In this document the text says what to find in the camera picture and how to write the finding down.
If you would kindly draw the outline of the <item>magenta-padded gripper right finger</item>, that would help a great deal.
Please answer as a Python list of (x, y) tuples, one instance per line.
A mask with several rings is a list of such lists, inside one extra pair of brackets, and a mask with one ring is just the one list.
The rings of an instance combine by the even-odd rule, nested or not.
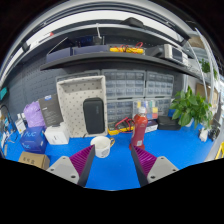
[(131, 155), (141, 187), (178, 171), (166, 157), (156, 157), (137, 146), (132, 146)]

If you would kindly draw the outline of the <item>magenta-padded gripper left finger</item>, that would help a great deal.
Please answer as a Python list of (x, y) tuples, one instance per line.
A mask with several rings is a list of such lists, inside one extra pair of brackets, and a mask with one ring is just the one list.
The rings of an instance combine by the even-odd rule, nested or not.
[(60, 157), (47, 171), (84, 187), (87, 183), (94, 157), (95, 146), (91, 145), (70, 157)]

